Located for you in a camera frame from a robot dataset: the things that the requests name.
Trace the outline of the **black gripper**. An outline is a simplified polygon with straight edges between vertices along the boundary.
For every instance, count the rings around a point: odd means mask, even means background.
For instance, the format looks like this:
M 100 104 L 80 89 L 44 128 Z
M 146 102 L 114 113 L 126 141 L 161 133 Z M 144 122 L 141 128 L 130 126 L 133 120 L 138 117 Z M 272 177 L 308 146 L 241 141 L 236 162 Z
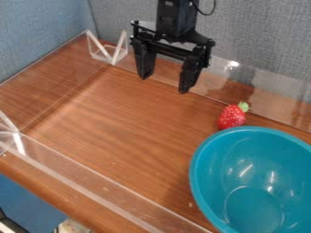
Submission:
M 156 24 L 148 21 L 130 22 L 133 35 L 129 43 L 133 48 L 137 74 L 146 79 L 154 72 L 156 55 L 169 56 L 182 61 L 178 93 L 185 94 L 196 85 L 201 69 L 209 65 L 210 49 L 214 41 L 190 29 L 180 37 L 156 31 Z

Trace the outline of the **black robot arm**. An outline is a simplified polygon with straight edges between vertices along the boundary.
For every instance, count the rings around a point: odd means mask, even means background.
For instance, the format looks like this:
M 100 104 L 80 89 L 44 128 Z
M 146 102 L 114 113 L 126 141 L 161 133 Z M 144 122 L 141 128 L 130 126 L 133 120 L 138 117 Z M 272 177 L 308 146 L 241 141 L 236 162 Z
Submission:
M 185 94 L 196 85 L 201 69 L 209 66 L 214 41 L 196 31 L 198 0 L 157 0 L 156 22 L 130 22 L 133 35 L 129 38 L 137 74 L 146 79 L 154 73 L 156 55 L 182 61 L 178 92 Z

